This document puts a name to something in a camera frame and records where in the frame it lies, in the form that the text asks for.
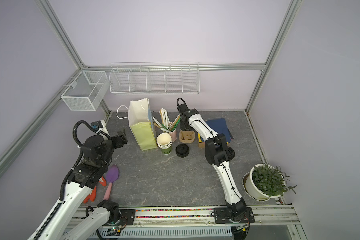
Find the brown pulp cup carrier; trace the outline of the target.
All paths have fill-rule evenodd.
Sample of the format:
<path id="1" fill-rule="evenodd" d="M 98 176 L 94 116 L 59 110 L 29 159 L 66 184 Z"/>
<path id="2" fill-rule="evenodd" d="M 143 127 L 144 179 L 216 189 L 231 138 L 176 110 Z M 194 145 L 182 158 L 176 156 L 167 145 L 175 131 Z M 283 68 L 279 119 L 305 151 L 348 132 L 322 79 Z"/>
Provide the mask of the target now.
<path id="1" fill-rule="evenodd" d="M 193 143 L 195 141 L 194 131 L 182 131 L 179 132 L 179 141 L 184 144 Z"/>

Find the black cup lid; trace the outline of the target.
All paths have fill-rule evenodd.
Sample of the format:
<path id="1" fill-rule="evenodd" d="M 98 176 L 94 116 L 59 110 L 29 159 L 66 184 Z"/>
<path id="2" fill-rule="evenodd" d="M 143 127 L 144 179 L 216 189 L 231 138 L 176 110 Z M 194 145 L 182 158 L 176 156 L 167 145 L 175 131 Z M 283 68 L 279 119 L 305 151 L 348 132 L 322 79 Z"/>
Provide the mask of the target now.
<path id="1" fill-rule="evenodd" d="M 229 161 L 233 160 L 236 156 L 235 150 L 231 147 L 228 147 L 227 156 L 228 156 Z"/>

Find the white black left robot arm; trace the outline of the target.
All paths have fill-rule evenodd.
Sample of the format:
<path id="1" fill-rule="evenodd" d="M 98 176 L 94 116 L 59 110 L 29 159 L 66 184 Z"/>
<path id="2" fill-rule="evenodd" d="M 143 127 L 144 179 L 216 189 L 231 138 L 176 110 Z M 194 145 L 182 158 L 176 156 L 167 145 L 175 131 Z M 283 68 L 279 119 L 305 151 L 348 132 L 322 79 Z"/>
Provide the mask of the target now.
<path id="1" fill-rule="evenodd" d="M 80 149 L 79 157 L 65 176 L 60 195 L 48 215 L 30 236 L 31 240 L 85 240 L 106 224 L 119 224 L 124 216 L 118 203 L 105 194 L 95 209 L 87 208 L 88 215 L 68 233 L 69 222 L 86 197 L 90 196 L 105 173 L 112 183 L 114 171 L 111 162 L 114 150 L 127 144 L 126 133 L 119 131 L 110 136 L 104 121 L 88 123 L 80 120 L 72 131 L 73 139 Z"/>

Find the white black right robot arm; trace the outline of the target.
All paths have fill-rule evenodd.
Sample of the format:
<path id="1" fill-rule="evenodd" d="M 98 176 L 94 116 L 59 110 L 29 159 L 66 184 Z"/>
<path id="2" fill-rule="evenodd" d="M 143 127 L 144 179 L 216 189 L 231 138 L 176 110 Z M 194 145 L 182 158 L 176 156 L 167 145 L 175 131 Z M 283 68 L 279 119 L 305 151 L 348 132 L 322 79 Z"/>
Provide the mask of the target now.
<path id="1" fill-rule="evenodd" d="M 224 134 L 219 134 L 211 128 L 196 109 L 190 109 L 183 98 L 176 101 L 181 117 L 181 130 L 195 130 L 205 141 L 205 157 L 215 169 L 223 187 L 228 219 L 234 223 L 246 220 L 254 223 L 251 208 L 247 206 L 238 190 L 231 173 L 229 163 L 229 147 Z"/>

